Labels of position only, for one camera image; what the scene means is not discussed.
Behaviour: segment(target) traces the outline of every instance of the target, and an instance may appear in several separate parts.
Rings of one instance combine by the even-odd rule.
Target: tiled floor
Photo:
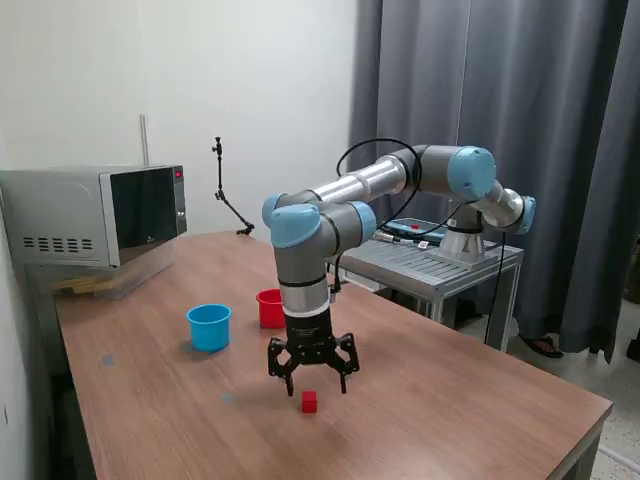
[[[462,331],[482,338],[485,325],[486,320],[479,320]],[[561,360],[547,359],[529,350],[515,336],[515,322],[511,328],[513,338],[509,342],[508,353],[614,402],[601,444],[640,463],[640,363],[629,360],[625,355],[629,341],[635,338],[640,328],[640,305],[623,302],[616,351],[610,365],[602,353],[595,356],[582,352],[565,355]],[[640,475],[598,452],[592,479],[640,480]]]

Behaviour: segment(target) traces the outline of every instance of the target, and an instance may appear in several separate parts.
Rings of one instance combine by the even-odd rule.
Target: robotic arm
[[[293,395],[291,373],[300,364],[326,363],[337,370],[342,393],[346,393],[346,375],[360,368],[353,334],[333,335],[325,259],[357,247],[373,235],[376,217],[364,202],[411,191],[417,184],[421,191],[464,204],[450,220],[440,247],[452,255],[458,253],[457,234],[481,229],[478,217],[501,231],[529,230],[535,199],[500,185],[494,158],[487,150],[436,145],[414,149],[420,156],[421,178],[412,175],[416,159],[405,149],[335,182],[293,195],[271,195],[264,202],[262,219],[271,229],[287,331],[286,342],[272,338],[269,343],[269,375],[285,379],[289,396]],[[348,360],[336,348],[345,352]],[[290,358],[280,364],[277,357],[284,350]]]

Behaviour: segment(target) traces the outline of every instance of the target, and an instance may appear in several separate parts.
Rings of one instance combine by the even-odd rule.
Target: red cube
[[[318,399],[316,392],[313,390],[302,392],[301,410],[302,413],[316,413],[318,411]]]

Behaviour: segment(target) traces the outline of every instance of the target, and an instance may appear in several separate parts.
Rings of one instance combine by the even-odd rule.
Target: curtain fold
[[[538,200],[531,232],[508,239],[525,248],[521,332],[608,358],[640,207],[639,12],[640,0],[360,4],[352,140],[488,148],[503,185]],[[350,168],[395,149],[372,146]],[[374,207],[384,218],[403,201]],[[444,214],[420,194],[403,216]]]

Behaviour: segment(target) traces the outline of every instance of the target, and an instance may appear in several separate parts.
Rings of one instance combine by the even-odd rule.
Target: wooden board
[[[347,285],[334,332],[361,371],[340,394],[326,366],[296,394],[267,374],[273,335],[255,295],[277,286],[269,246],[231,233],[176,241],[176,263],[120,301],[59,298],[99,480],[541,479],[611,403]],[[192,351],[187,310],[233,309],[232,342]],[[300,393],[318,392],[316,415]]]

